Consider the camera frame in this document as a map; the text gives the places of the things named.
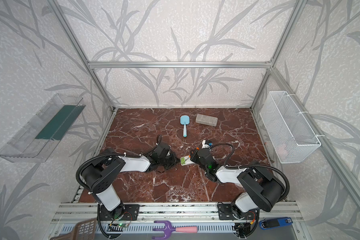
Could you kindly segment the white remote control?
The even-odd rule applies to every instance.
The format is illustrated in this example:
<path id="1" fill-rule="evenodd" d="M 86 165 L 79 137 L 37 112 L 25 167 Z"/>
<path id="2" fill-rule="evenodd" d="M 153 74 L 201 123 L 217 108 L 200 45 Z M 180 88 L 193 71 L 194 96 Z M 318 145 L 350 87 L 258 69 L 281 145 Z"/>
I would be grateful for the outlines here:
<path id="1" fill-rule="evenodd" d="M 181 157 L 180 158 L 180 163 L 181 163 L 182 166 L 195 164 L 193 161 L 191 161 L 191 156 Z"/>

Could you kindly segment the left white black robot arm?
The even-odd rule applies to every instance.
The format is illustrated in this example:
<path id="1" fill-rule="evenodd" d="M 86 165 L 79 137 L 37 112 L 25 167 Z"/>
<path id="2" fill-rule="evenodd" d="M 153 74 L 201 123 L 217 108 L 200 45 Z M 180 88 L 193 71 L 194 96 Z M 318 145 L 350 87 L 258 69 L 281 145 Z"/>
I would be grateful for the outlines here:
<path id="1" fill-rule="evenodd" d="M 157 170 L 158 167 L 167 170 L 179 162 L 180 159 L 166 143 L 156 144 L 152 150 L 136 156 L 106 149 L 79 166 L 76 180 L 111 213 L 123 205 L 113 187 L 113 182 L 119 173 L 149 173 Z"/>

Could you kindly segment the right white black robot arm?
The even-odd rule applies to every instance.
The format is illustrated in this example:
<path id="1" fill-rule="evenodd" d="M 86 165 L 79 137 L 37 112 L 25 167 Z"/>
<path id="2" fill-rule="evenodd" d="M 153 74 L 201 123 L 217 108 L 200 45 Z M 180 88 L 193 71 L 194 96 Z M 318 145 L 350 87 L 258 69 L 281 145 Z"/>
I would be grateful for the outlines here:
<path id="1" fill-rule="evenodd" d="M 256 209 L 270 212 L 276 203 L 287 197 L 290 190 L 289 180 L 283 172 L 257 161 L 245 166 L 219 165 L 209 148 L 191 151 L 190 160 L 205 171 L 210 181 L 237 184 L 244 188 L 245 192 L 230 205 L 237 219 Z"/>

